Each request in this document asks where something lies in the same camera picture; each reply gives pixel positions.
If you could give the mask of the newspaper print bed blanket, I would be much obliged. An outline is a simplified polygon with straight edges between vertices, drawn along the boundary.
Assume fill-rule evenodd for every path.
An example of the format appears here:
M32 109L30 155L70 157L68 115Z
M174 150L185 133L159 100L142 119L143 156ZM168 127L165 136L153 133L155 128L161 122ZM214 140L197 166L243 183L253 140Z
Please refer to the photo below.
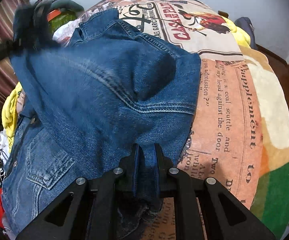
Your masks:
M103 0L60 27L67 44L92 14L116 8L124 21L201 58L198 104L178 168L214 177L242 204L256 194L262 156L259 103L251 72L225 20L197 0Z

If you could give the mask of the orange shoe box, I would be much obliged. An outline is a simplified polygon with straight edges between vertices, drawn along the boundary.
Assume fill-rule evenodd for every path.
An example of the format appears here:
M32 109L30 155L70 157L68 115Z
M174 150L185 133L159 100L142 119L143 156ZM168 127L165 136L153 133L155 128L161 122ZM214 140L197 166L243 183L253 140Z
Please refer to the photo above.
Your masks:
M57 17L60 14L61 14L61 11L59 9L52 10L47 15L48 22L50 22L51 20L53 20L55 17Z

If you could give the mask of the beige green plush blanket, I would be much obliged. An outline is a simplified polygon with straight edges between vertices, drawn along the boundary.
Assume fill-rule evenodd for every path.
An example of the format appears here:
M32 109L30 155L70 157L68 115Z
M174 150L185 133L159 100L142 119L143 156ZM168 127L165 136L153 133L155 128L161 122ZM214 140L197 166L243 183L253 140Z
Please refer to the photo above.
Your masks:
M263 151L251 212L281 239L289 222L289 109L278 77L260 51L240 47L262 118Z

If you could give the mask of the yellow fleece blanket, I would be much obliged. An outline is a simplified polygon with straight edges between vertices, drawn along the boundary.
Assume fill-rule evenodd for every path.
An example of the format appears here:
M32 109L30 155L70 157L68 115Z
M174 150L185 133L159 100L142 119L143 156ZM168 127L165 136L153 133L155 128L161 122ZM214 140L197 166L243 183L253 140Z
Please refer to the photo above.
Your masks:
M14 133L17 125L17 100L20 93L22 92L21 83L18 82L15 88L11 91L9 96L6 98L2 107L2 126L6 130L6 135L9 138L14 137Z

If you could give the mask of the grey purple backpack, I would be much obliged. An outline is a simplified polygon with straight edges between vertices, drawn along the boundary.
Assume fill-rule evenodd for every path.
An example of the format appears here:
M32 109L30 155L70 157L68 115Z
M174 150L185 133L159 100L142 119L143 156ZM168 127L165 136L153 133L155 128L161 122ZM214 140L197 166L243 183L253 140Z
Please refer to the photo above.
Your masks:
M235 20L234 23L237 26L237 33L240 35L239 42L243 46L249 46L250 48L257 50L254 27L251 20L248 17L240 17Z

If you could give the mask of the blue denim jacket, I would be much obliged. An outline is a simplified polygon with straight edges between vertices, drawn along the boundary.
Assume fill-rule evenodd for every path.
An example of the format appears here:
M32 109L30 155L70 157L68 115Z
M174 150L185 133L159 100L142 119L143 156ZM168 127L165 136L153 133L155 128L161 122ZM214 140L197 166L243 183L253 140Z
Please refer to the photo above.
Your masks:
M136 199L118 209L118 239L140 239L160 211L155 143L174 164L194 119L201 59L140 32L116 9L91 16L66 47L10 56L26 94L4 167L2 204L19 234L75 179L143 150Z

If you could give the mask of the green patterned storage box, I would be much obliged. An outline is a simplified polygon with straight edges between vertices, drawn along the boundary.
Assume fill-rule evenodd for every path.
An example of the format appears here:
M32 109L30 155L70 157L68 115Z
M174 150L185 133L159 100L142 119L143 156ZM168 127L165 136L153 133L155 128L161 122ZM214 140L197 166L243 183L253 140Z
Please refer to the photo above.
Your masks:
M77 19L77 16L75 12L69 11L69 10L61 11L60 15L58 15L53 20L48 22L51 33L54 34L54 32L57 29L59 29L61 26L76 19Z

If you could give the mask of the grey pillow on pile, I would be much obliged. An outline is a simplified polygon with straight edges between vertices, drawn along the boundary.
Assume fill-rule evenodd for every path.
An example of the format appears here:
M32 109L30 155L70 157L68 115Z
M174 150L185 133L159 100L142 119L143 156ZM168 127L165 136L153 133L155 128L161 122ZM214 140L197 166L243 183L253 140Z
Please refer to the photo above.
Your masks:
M55 9L67 9L73 12L84 11L84 8L72 0L56 0L50 6L50 11Z

